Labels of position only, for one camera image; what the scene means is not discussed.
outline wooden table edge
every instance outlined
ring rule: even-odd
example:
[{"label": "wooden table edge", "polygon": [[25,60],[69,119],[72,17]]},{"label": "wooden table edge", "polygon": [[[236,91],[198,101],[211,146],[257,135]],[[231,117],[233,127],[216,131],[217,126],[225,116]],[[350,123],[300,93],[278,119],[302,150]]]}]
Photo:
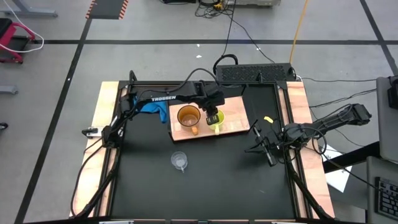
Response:
[{"label": "wooden table edge", "polygon": [[[96,104],[95,113],[93,116],[92,126],[106,126],[112,120],[113,109],[116,102],[116,95],[118,94],[119,82],[102,82],[101,89],[98,95],[98,101]],[[296,123],[311,123],[312,118],[308,107],[307,96],[305,94],[304,85],[302,82],[287,82],[288,94],[290,105],[292,109],[292,114],[294,121]],[[284,100],[284,94],[282,89],[279,89],[280,103],[282,106],[282,114],[284,117],[285,124],[287,123],[287,110]],[[98,138],[87,140],[87,146],[93,144]],[[95,149],[101,145],[101,141],[85,152],[83,162],[90,156]],[[304,174],[306,178],[306,183],[309,191],[313,194],[317,202],[323,207],[323,209],[330,216],[334,217],[333,206],[330,200],[330,194],[328,186],[326,183],[326,175],[323,171],[322,159],[321,157],[309,150],[301,150],[302,164],[304,168]],[[115,150],[111,152],[111,159],[108,166],[108,171],[112,166],[113,159],[115,155]],[[83,169],[78,188],[76,191],[75,198],[73,199],[73,207],[76,213],[81,211],[86,203],[90,200],[91,196],[94,194],[98,188],[100,181],[100,175],[103,167],[103,161],[105,157],[105,148],[102,148],[97,155],[93,156],[92,159],[87,163],[86,167]],[[100,216],[106,215],[106,208],[108,206],[109,190],[105,190],[103,194],[101,206],[99,210]],[[296,192],[298,197],[298,207],[300,210],[300,216],[306,217],[305,206],[303,202],[303,196],[301,191],[296,186]]]}]

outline gray floor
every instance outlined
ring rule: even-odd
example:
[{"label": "gray floor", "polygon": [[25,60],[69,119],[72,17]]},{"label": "gray floor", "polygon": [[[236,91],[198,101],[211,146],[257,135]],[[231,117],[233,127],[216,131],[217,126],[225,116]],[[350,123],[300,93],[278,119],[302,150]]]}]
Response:
[{"label": "gray floor", "polygon": [[[386,40],[398,40],[398,19],[394,0],[367,0]],[[273,9],[236,10],[235,19],[253,39],[292,39],[304,0],[283,0]],[[78,40],[85,25],[89,0],[31,0],[31,6],[57,10],[59,17],[21,18],[34,31],[50,40]],[[87,39],[160,40],[225,39],[229,19],[194,16],[196,5],[166,6],[158,0],[136,0],[128,5],[121,21],[95,20]],[[233,25],[231,39],[248,39]],[[376,40],[359,1],[312,0],[300,30],[305,40]],[[276,62],[289,60],[290,45],[260,45]],[[398,46],[388,46],[398,60]],[[0,95],[1,121],[10,124],[0,134],[0,223],[13,223],[32,175],[76,45],[48,44],[41,51],[25,55],[23,65],[0,65],[0,83],[16,84],[18,95]],[[224,45],[85,45],[53,136],[49,153],[32,197],[25,222],[66,218],[86,139],[80,131],[91,124],[102,81],[125,80],[133,69],[139,80],[182,80],[194,68],[209,68]],[[229,45],[240,63],[268,63],[253,45]],[[302,77],[323,80],[368,79],[392,75],[378,45],[298,45],[293,66]],[[193,79],[209,80],[205,73]],[[317,105],[353,93],[375,88],[375,83],[314,83],[305,80],[310,105]],[[378,140],[376,94],[359,96],[324,108],[326,115],[346,103],[362,103],[373,114],[363,127],[343,127],[352,141],[366,145]],[[328,143],[343,152],[358,146],[339,133],[327,134]],[[342,220],[363,221],[363,210],[333,202]]]}]

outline white paper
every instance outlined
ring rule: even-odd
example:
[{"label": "white paper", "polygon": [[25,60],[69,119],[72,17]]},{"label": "white paper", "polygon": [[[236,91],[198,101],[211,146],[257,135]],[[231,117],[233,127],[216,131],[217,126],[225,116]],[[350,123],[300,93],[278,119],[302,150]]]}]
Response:
[{"label": "white paper", "polygon": [[[333,149],[329,145],[326,149],[327,149],[326,152],[324,153],[324,155],[322,155],[323,161],[327,160],[326,157],[328,159],[332,159],[336,156],[342,155],[342,153],[336,151],[336,149]],[[346,169],[350,172],[351,172],[351,168],[352,168],[352,166],[346,167]],[[337,189],[343,193],[344,189],[346,187],[347,181],[348,181],[348,177],[349,177],[349,173],[345,170],[340,169],[340,170],[336,170],[336,171],[327,173],[326,174],[326,182],[328,182],[328,184],[330,186],[334,187],[335,189]]]}]

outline clear plastic cup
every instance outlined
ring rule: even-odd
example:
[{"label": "clear plastic cup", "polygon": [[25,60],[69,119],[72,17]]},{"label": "clear plastic cup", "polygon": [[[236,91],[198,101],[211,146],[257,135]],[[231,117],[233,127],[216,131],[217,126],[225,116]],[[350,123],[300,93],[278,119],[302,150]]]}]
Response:
[{"label": "clear plastic cup", "polygon": [[187,155],[183,152],[175,152],[172,154],[173,166],[184,173],[184,169],[188,166]]}]

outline keyboard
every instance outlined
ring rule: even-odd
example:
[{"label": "keyboard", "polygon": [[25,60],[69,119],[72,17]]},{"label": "keyboard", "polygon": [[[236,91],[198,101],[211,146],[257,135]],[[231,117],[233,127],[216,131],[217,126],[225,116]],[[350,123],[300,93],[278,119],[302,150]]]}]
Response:
[{"label": "keyboard", "polygon": [[294,81],[289,63],[255,64],[255,65],[219,65],[218,80],[226,82],[254,82],[259,74],[264,82]]},{"label": "keyboard", "polygon": [[398,220],[398,184],[382,177],[375,180],[375,187],[385,192],[375,190],[376,213]]}]

